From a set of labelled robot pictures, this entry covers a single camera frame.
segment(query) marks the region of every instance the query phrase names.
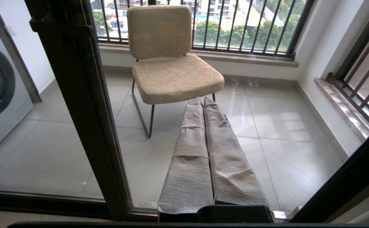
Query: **beige upholstered chair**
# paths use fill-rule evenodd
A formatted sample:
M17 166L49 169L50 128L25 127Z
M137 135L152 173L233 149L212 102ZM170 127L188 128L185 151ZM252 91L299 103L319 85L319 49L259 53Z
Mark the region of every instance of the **beige upholstered chair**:
M137 59L132 73L132 96L148 138L156 104L168 104L213 94L224 86L222 75L195 55L186 55L192 45L191 12L187 6L134 6L128 9L131 55ZM140 62L148 58L175 56L165 61ZM144 103L152 105L148 132L134 95L137 82Z

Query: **tile floor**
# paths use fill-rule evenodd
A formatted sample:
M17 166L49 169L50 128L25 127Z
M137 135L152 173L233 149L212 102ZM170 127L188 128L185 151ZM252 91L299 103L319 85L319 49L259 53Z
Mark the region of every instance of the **tile floor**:
M105 74L132 198L155 207L186 102L156 105L148 140L132 76ZM102 198L59 88L43 99L0 144L0 190ZM226 78L216 100L273 210L304 205L342 164L291 85ZM150 105L140 107L149 120Z

